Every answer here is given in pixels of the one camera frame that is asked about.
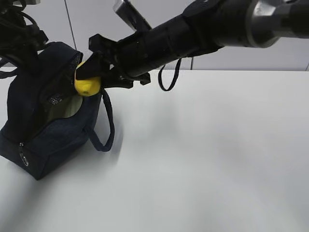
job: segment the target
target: yellow ball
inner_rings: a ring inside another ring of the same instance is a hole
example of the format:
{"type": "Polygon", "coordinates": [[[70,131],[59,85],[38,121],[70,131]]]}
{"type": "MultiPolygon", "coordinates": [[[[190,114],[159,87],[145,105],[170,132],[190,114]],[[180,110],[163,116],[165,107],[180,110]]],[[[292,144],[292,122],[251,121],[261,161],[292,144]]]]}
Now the yellow ball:
{"type": "Polygon", "coordinates": [[[83,64],[84,62],[79,64],[75,71],[75,89],[80,95],[84,97],[90,97],[100,92],[101,77],[97,76],[91,77],[86,80],[76,80],[76,72],[78,68],[81,67],[83,64]]]}

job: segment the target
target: bag handle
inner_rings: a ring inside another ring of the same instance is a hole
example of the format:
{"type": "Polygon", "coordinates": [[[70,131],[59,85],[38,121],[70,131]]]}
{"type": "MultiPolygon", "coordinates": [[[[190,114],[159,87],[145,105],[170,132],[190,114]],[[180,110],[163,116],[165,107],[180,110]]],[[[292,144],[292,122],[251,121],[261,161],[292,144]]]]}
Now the bag handle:
{"type": "Polygon", "coordinates": [[[105,109],[107,112],[107,117],[110,123],[110,131],[111,131],[110,136],[106,144],[103,145],[100,139],[98,138],[98,135],[96,134],[96,132],[91,126],[86,126],[85,131],[88,134],[90,141],[92,142],[93,146],[95,147],[97,151],[108,152],[111,150],[112,144],[114,142],[115,125],[114,125],[113,116],[112,116],[112,103],[111,103],[110,97],[108,96],[106,90],[104,89],[102,89],[101,93],[102,93],[102,98],[103,98],[103,102],[105,105],[105,109]]]}

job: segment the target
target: zipper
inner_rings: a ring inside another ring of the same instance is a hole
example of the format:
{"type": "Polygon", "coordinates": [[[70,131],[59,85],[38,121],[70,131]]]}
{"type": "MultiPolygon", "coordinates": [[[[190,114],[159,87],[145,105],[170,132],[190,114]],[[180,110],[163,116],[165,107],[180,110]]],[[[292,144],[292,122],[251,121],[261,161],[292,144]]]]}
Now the zipper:
{"type": "Polygon", "coordinates": [[[22,162],[24,163],[24,165],[26,167],[28,167],[29,166],[29,162],[28,162],[27,158],[24,155],[24,143],[20,143],[19,144],[19,155],[20,155],[20,158],[21,158],[22,162]]]}

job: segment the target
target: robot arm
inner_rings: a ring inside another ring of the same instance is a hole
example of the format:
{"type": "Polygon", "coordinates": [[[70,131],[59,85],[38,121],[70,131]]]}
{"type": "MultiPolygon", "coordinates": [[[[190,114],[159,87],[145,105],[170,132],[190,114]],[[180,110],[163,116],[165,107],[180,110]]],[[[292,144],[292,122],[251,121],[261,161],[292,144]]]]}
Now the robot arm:
{"type": "MultiPolygon", "coordinates": [[[[0,57],[30,73],[40,71],[37,51],[48,39],[22,11],[38,2],[20,0],[21,6],[13,6],[13,0],[0,0],[0,57]]],[[[93,55],[77,70],[77,82],[100,77],[104,88],[131,88],[134,81],[149,83],[149,71],[183,57],[225,46],[266,48],[280,37],[309,38],[308,0],[196,0],[156,28],[128,0],[117,0],[114,10],[135,33],[118,42],[91,37],[93,55]]]]}

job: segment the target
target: black strap loop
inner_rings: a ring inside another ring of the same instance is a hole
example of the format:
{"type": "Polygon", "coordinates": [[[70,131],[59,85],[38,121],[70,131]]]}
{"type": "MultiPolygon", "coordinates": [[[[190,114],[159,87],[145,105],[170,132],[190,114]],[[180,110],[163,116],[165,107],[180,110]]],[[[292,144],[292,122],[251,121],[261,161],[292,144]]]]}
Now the black strap loop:
{"type": "Polygon", "coordinates": [[[163,66],[163,68],[160,70],[159,72],[159,85],[160,85],[160,88],[165,91],[165,92],[169,92],[171,91],[175,85],[176,85],[176,82],[177,82],[177,79],[179,77],[179,70],[180,70],[180,65],[182,64],[182,59],[179,59],[177,61],[177,64],[176,64],[176,68],[175,68],[175,74],[174,74],[174,78],[172,80],[172,83],[170,84],[170,87],[168,89],[164,88],[163,86],[163,82],[162,82],[162,72],[165,68],[165,65],[163,66]]]}
{"type": "Polygon", "coordinates": [[[105,145],[103,145],[100,141],[100,139],[98,138],[98,135],[95,133],[94,129],[91,126],[87,126],[85,127],[85,131],[89,136],[90,141],[92,142],[93,146],[95,147],[95,149],[97,151],[102,151],[102,152],[108,152],[111,150],[112,148],[112,144],[114,142],[114,138],[115,138],[115,125],[114,125],[114,121],[113,121],[113,115],[112,115],[112,103],[110,100],[110,97],[108,96],[106,90],[102,89],[101,91],[102,93],[102,98],[103,98],[103,102],[106,108],[106,112],[107,112],[107,117],[110,123],[110,136],[106,142],[105,145]]]}

